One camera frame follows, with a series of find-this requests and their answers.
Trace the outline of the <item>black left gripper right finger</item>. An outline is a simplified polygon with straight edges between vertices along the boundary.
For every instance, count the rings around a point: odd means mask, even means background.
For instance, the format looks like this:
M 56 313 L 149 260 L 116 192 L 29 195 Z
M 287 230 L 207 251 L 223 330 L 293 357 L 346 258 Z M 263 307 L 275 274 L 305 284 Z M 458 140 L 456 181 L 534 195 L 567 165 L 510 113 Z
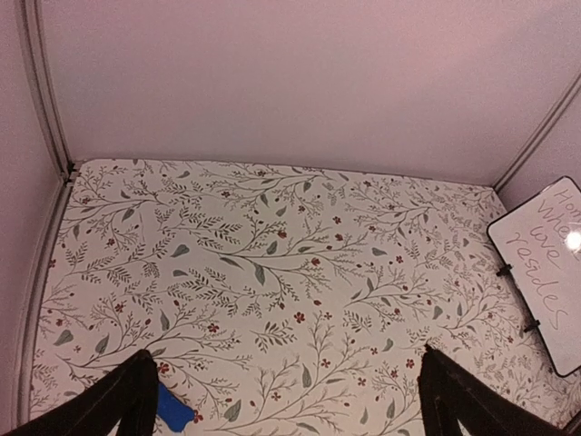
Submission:
M 504 399 L 478 378 L 430 346 L 418 377 L 427 435 L 555 435 L 556 427 Z

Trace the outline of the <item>blue whiteboard eraser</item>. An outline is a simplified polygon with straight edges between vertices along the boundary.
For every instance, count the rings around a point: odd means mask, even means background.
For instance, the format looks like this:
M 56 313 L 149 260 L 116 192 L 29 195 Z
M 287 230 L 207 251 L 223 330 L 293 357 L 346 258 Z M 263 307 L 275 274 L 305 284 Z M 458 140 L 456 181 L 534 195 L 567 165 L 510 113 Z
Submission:
M 194 422 L 196 412 L 181 402 L 163 384 L 158 384 L 157 415 L 173 432 L 182 432 L 185 427 Z

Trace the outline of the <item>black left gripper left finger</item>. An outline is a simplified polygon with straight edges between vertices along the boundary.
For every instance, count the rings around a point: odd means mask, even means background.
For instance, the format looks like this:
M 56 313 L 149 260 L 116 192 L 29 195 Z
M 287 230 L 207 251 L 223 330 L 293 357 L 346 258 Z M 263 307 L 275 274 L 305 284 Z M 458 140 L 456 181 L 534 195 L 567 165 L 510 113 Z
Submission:
M 157 367 L 134 353 L 92 387 L 13 430 L 11 435 L 151 435 L 157 412 Z

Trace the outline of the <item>small black-framed whiteboard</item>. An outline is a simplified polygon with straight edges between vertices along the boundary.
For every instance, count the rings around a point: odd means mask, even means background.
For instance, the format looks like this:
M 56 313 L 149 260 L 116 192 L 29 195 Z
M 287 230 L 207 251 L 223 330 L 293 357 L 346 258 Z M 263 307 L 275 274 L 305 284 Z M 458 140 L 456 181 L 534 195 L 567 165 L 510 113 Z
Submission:
M 556 374 L 580 369 L 580 188 L 563 176 L 487 227 Z

